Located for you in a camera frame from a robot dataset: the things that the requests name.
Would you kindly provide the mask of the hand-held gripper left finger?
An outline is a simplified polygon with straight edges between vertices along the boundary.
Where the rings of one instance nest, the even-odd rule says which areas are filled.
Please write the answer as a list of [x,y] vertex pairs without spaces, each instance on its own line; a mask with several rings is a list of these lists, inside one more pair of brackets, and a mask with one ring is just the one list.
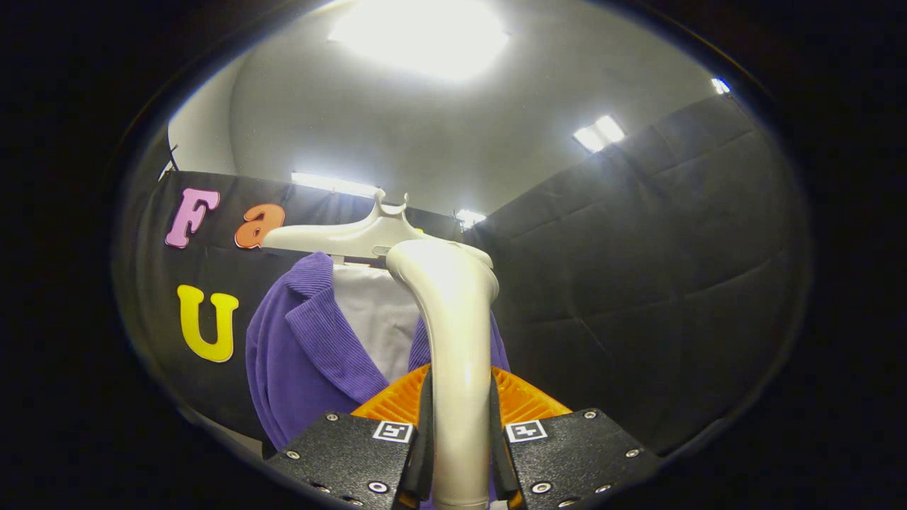
[[269,468],[317,508],[418,509],[433,478],[432,381],[423,365],[353,412],[327,412]]

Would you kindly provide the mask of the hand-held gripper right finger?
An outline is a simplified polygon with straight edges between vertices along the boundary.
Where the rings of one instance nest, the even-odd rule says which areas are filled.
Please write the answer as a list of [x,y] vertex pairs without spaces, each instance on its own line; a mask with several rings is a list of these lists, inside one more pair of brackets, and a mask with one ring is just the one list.
[[663,459],[600,409],[573,411],[501,368],[490,384],[490,458],[509,509],[600,509]]

